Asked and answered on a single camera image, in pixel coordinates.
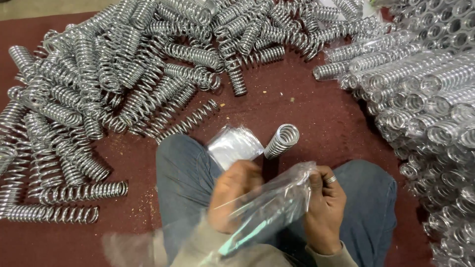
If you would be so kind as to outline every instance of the man's right hand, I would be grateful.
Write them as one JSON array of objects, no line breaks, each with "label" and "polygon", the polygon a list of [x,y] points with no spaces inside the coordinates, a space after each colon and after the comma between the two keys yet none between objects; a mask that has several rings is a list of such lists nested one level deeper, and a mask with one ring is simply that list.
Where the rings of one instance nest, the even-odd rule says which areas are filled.
[{"label": "man's right hand", "polygon": [[334,255],[341,251],[340,225],[346,195],[338,181],[327,184],[333,177],[328,166],[317,166],[317,173],[310,176],[311,196],[304,228],[309,246],[318,254]]}]

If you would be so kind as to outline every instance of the person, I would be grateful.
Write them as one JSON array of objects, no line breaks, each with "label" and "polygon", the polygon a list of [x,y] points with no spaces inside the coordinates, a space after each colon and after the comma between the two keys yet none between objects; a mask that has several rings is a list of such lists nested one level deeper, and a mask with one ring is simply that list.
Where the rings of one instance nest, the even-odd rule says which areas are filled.
[{"label": "person", "polygon": [[[396,183],[379,166],[352,160],[310,176],[306,214],[264,244],[240,249],[216,265],[206,261],[236,229],[221,205],[258,188],[260,168],[237,161],[221,172],[192,138],[165,138],[156,154],[164,246],[172,267],[380,267],[396,226]],[[335,176],[336,181],[325,181]]]}]

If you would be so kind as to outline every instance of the denim jeans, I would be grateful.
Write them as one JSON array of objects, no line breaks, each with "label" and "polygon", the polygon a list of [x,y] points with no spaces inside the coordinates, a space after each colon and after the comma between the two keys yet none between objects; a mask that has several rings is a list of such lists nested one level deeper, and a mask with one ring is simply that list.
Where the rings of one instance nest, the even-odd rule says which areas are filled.
[{"label": "denim jeans", "polygon": [[[203,146],[188,136],[165,138],[157,150],[157,188],[169,263],[209,206],[214,182],[221,174]],[[347,196],[340,239],[360,267],[381,267],[396,226],[396,183],[379,166],[352,160],[333,170]],[[268,243],[298,265],[315,266],[305,250],[302,220]]]}]

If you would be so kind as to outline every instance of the maroon floor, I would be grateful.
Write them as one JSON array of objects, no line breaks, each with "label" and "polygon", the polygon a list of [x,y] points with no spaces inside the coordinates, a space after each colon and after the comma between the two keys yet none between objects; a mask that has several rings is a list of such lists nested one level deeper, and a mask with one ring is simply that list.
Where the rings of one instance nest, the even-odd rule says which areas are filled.
[{"label": "maroon floor", "polygon": [[[66,24],[79,23],[90,16],[91,13],[83,13],[0,21],[0,108],[9,101],[7,89],[17,85],[13,78],[18,70],[8,56],[8,48],[21,45],[33,50],[47,30],[63,31]],[[351,95],[334,82],[314,80],[312,67],[322,63],[321,59],[304,63],[294,52],[287,53],[284,61],[245,72],[249,93],[239,98],[233,96],[228,78],[222,75],[222,95],[201,92],[186,110],[189,114],[209,98],[223,105],[191,136],[205,143],[225,124],[243,124],[265,145],[279,125],[291,123],[298,127],[300,141],[280,158],[279,172],[310,160],[336,167],[351,159],[365,159],[381,166],[399,185],[398,226],[386,264],[429,266],[428,240],[418,221],[418,204],[404,188],[398,160],[385,141],[370,130]],[[105,267],[108,263],[101,247],[104,233],[144,233],[159,228],[155,149],[154,140],[130,134],[111,134],[98,141],[97,151],[114,168],[109,180],[129,180],[128,196],[86,203],[101,207],[99,221],[94,225],[0,221],[1,265]]]}]

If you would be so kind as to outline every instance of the silver ring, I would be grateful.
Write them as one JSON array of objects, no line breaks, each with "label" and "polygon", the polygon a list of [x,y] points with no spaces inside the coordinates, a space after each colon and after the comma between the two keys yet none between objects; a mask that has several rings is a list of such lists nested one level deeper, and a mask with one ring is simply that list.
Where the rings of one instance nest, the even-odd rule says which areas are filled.
[{"label": "silver ring", "polygon": [[331,183],[334,182],[334,181],[336,181],[336,176],[335,176],[335,175],[332,176],[332,177],[330,177],[330,178],[328,178],[328,179],[326,179],[326,180],[325,180],[325,183],[331,184]]}]

